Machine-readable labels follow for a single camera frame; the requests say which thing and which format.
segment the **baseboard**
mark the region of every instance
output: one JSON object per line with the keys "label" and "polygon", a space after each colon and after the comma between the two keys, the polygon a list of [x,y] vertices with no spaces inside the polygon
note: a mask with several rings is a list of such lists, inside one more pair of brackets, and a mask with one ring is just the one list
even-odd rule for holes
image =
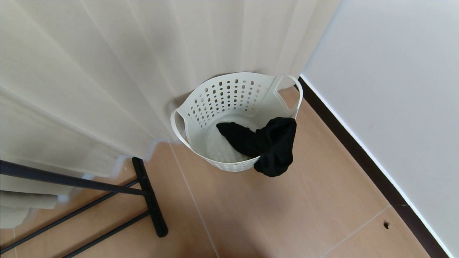
{"label": "baseboard", "polygon": [[432,258],[453,257],[440,238],[435,234],[427,221],[405,195],[402,189],[383,168],[362,141],[346,125],[329,103],[310,84],[307,78],[300,76],[303,88],[303,98],[320,116],[333,134],[359,163],[365,173],[378,187],[384,197],[394,207],[398,215],[409,227],[423,248]]}

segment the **tile floor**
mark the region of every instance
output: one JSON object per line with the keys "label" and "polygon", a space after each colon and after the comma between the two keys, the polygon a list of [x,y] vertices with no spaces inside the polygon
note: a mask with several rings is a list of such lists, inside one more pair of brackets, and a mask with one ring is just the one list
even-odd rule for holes
{"label": "tile floor", "polygon": [[[293,88],[282,95],[286,102],[297,98]],[[157,238],[147,217],[78,257],[428,257],[304,101],[297,122],[294,163],[277,178],[253,169],[220,171],[184,145],[159,144],[145,166],[169,234]],[[133,178],[132,164],[126,162],[119,178],[99,180],[123,184]],[[39,210],[15,229],[0,230],[0,244],[20,239],[103,194],[85,189],[54,210]],[[61,257],[144,210],[141,196],[117,194],[2,258]],[[385,220],[389,229],[383,226]]]}

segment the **curtain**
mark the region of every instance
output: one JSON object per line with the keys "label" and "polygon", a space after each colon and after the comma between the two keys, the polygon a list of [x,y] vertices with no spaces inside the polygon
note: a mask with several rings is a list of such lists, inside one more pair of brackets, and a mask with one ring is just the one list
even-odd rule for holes
{"label": "curtain", "polygon": [[0,1],[0,157],[77,176],[148,159],[205,80],[298,77],[339,2]]}

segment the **white plastic basket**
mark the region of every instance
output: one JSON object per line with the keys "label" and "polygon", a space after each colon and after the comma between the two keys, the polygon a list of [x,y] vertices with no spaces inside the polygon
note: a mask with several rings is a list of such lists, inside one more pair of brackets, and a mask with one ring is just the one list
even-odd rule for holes
{"label": "white plastic basket", "polygon": [[[277,92],[283,77],[292,79],[299,90],[298,103],[291,110]],[[260,156],[249,158],[238,153],[220,134],[216,124],[235,122],[255,131],[276,117],[296,118],[302,96],[300,83],[291,75],[221,75],[199,85],[172,112],[172,129],[183,144],[215,167],[230,172],[244,171],[252,168]],[[177,113],[185,122],[188,142],[177,129]]]}

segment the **black metal rack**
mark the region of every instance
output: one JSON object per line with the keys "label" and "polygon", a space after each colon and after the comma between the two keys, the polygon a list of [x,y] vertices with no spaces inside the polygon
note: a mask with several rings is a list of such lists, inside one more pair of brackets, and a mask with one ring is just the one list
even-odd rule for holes
{"label": "black metal rack", "polygon": [[[137,217],[131,219],[130,221],[118,226],[117,228],[111,230],[110,232],[104,234],[103,236],[98,237],[97,239],[87,243],[86,245],[78,248],[77,250],[67,254],[64,257],[73,257],[84,250],[94,246],[95,244],[103,241],[104,239],[120,232],[121,230],[129,227],[130,225],[134,224],[135,222],[145,218],[146,216],[150,215],[153,225],[155,227],[156,234],[158,237],[164,237],[168,234],[168,228],[166,226],[166,222],[164,221],[161,210],[159,209],[158,202],[155,197],[155,193],[153,191],[153,187],[151,186],[150,180],[148,179],[148,175],[145,170],[145,166],[143,161],[137,157],[132,158],[132,164],[134,165],[135,173],[137,174],[137,179],[123,185],[111,185],[101,182],[96,182],[92,180],[86,180],[81,178],[75,178],[67,175],[56,174],[48,171],[44,171],[41,169],[30,168],[22,165],[18,165],[15,163],[11,163],[8,161],[0,160],[0,174],[19,177],[19,178],[26,178],[32,179],[36,181],[43,181],[53,184],[59,185],[69,185],[74,187],[80,188],[88,188],[88,189],[96,189],[96,190],[103,190],[103,191],[110,191],[111,193],[89,203],[85,206],[65,215],[64,217],[56,220],[55,222],[33,232],[32,234],[2,248],[0,250],[0,254],[3,254],[18,245],[38,236],[39,234],[51,229],[54,226],[59,225],[60,223],[82,213],[83,211],[97,205],[98,203],[103,202],[104,200],[114,196],[117,193],[127,193],[127,194],[134,194],[134,195],[142,195],[145,198],[145,202],[147,204],[148,210],[143,212],[142,214],[138,215]],[[130,188],[131,186],[139,183],[140,189]]]}

